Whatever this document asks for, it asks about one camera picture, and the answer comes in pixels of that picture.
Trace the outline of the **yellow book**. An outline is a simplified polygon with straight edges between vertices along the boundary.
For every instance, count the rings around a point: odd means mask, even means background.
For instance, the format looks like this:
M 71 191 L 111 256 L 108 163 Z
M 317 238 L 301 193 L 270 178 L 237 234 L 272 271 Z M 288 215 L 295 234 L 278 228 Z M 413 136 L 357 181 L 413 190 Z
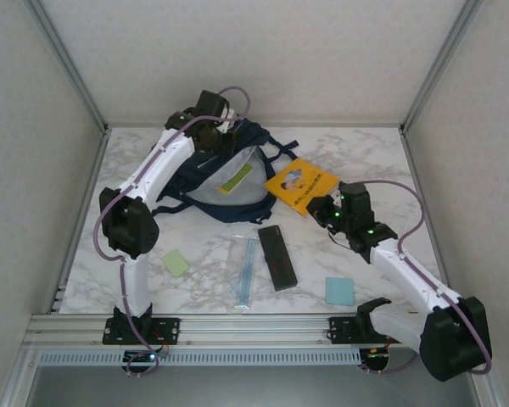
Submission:
M 299 215 L 307 216 L 308 203 L 313 198 L 328 195 L 338 183 L 338 177 L 308 161 L 295 159 L 284 170 L 269 179 L 264 188 Z

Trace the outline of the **green notebook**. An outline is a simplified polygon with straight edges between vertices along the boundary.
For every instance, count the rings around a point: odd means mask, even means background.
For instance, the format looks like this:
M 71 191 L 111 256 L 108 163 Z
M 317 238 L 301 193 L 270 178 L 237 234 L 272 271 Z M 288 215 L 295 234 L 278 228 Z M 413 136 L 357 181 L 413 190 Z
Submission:
M 253 170 L 253 166 L 251 164 L 244 164 L 239 171 L 230 178 L 227 182 L 220 185 L 218 190 L 223 194 L 228 194 L 232 192 Z

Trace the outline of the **black pencil case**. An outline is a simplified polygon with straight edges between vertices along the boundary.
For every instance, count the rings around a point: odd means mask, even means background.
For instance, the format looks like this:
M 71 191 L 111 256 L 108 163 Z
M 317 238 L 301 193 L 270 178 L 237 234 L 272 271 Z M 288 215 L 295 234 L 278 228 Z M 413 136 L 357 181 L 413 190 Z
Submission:
M 260 228 L 258 237 L 274 290 L 295 287 L 298 279 L 279 226 Z

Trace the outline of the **navy blue backpack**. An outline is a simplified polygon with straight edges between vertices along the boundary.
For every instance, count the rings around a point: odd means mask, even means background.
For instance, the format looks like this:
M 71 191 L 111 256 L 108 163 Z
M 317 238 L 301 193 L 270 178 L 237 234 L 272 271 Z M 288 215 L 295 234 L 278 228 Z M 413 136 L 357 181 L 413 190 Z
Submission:
M 194 153 L 165 185 L 152 215 L 174 215 L 194 207 L 223 223 L 260 224 L 271 217 L 277 199 L 264 184 L 276 175 L 272 164 L 277 159 L 283 155 L 291 160 L 298 158 L 294 149 L 299 143 L 283 145 L 266 128 L 248 119 L 237 122 L 232 130 L 238 126 L 243 126 L 243 146 L 228 157 Z M 218 187 L 244 164 L 251 164 L 253 170 L 232 192 L 221 193 Z

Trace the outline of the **light blue sticky note pad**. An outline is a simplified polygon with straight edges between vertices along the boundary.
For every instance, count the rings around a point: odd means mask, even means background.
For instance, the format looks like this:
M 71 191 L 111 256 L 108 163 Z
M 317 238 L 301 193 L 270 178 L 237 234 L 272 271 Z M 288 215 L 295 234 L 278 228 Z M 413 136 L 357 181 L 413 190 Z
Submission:
M 326 303 L 353 306 L 355 304 L 355 283 L 351 278 L 326 278 Z

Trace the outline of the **green sticky note pad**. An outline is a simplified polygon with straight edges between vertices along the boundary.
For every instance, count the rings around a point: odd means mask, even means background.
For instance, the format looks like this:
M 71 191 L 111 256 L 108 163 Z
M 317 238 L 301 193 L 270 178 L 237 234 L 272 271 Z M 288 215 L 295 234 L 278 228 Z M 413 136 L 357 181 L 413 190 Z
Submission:
M 161 261 L 174 278 L 181 277 L 190 269 L 190 265 L 178 250 L 171 250 Z

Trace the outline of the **aluminium side table rail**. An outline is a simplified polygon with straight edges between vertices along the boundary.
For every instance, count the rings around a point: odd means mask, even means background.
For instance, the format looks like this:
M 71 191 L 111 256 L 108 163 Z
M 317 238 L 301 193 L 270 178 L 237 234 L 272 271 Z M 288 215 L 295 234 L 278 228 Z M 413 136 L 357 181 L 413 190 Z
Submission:
M 76 212 L 75 222 L 73 223 L 71 234 L 64 250 L 64 256 L 60 263 L 58 275 L 56 276 L 55 283 L 52 285 L 49 298 L 46 302 L 46 308 L 43 311 L 44 315 L 50 315 L 54 312 L 55 303 L 59 302 L 59 294 L 63 292 L 67 286 L 67 281 L 76 256 L 83 227 L 86 222 L 87 213 L 90 208 L 92 195 L 97 184 L 98 174 L 101 170 L 104 155 L 109 144 L 111 131 L 112 130 L 110 128 L 106 128 L 103 135 L 100 137 L 98 148 L 89 172 L 87 184 L 83 190 L 81 202 Z
M 439 240 L 436 236 L 432 219 L 428 212 L 428 204 L 422 189 L 417 164 L 413 158 L 410 143 L 407 137 L 401 137 L 403 148 L 405 150 L 407 163 L 411 170 L 411 177 L 415 185 L 417 196 L 422 200 L 423 223 L 407 237 L 404 237 L 405 256 L 412 262 L 423 274 L 436 286 L 450 284 L 449 273 L 441 253 Z M 439 279 L 436 276 L 429 276 L 430 269 L 427 263 L 422 261 L 421 254 L 431 253 L 433 260 L 437 263 Z M 432 313 L 433 306 L 442 305 L 443 308 L 449 308 L 449 304 L 436 295 L 436 292 L 424 281 L 414 270 L 395 272 L 396 278 L 391 276 L 392 281 L 399 290 L 404 293 L 407 300 L 410 301 L 417 312 L 423 317 Z

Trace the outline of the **aluminium back frame bar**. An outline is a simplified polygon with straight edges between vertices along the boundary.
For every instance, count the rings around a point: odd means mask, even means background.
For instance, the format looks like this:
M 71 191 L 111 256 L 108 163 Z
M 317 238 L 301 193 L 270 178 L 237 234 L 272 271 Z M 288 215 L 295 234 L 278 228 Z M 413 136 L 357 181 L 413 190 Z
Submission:
M 251 119 L 260 123 L 263 127 L 307 127 L 307 128 L 399 128 L 400 123 L 394 122 L 316 122 L 316 121 L 275 121 Z M 110 122 L 109 128 L 161 128 L 165 126 L 164 121 L 154 122 Z

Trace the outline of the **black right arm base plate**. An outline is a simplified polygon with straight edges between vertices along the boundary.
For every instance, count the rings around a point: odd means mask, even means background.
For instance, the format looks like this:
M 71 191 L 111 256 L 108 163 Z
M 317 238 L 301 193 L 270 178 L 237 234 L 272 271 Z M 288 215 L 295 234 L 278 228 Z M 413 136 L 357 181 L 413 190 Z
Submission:
M 377 333 L 369 319 L 359 316 L 338 316 L 328 319 L 327 339 L 332 344 L 388 344 L 394 338 Z

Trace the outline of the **aluminium mounting rail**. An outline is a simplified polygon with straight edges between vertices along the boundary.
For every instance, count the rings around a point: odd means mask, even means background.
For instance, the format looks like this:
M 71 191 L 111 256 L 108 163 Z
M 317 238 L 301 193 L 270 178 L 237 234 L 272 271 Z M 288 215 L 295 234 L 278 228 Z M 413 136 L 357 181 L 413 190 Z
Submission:
M 103 348 L 109 315 L 34 315 L 22 348 Z M 179 315 L 170 349 L 330 348 L 327 314 Z

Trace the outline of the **aluminium frame post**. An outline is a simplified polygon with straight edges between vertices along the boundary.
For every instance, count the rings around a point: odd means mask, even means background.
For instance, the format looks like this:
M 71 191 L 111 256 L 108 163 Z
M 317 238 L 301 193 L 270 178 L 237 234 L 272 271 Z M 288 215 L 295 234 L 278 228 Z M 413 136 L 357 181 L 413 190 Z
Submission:
M 484 0 L 464 0 L 456 18 L 454 19 L 442 45 L 439 48 L 428 73 L 420 85 L 416 96 L 413 98 L 410 108 L 407 110 L 405 118 L 400 124 L 400 134 L 403 137 L 417 122 L 424 107 L 426 106 L 433 90 L 439 83 L 447 66 L 452 60 L 462 38 L 466 35 L 469 25 L 483 4 Z
M 36 25 L 41 30 L 44 38 L 46 39 L 49 47 L 53 51 L 59 65 L 63 69 L 66 78 L 73 86 L 74 91 L 81 100 L 83 107 L 91 117 L 92 121 L 98 128 L 98 130 L 105 134 L 108 130 L 108 125 L 100 113 L 97 104 L 95 103 L 91 93 L 85 81 L 82 79 L 76 64 L 71 57 L 64 41 L 59 34 L 58 29 L 52 21 L 50 14 L 48 13 L 42 0 L 22 0 L 22 3 L 26 6 L 28 11 L 31 13 Z

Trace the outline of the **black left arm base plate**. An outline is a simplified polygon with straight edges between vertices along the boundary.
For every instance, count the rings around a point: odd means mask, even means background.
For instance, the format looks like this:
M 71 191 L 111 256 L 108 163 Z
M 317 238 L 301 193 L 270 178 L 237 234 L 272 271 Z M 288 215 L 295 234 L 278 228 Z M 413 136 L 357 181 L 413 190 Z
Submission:
M 157 318 L 149 317 L 140 319 L 133 317 L 133 325 L 139 335 L 150 345 L 176 345 L 181 320 L 178 318 Z M 141 345 L 137 335 L 131 329 L 128 319 L 109 318 L 106 320 L 103 329 L 102 344 L 104 345 Z

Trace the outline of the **aluminium lower frame leg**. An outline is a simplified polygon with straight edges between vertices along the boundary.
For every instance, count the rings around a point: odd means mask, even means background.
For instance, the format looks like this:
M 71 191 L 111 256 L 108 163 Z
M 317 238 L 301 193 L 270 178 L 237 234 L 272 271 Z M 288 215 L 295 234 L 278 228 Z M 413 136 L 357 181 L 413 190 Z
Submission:
M 499 358 L 493 351 L 490 372 L 470 376 L 479 407 L 509 407 L 509 397 L 498 362 Z
M 21 349 L 6 382 L 0 407 L 25 407 L 40 360 L 37 349 Z

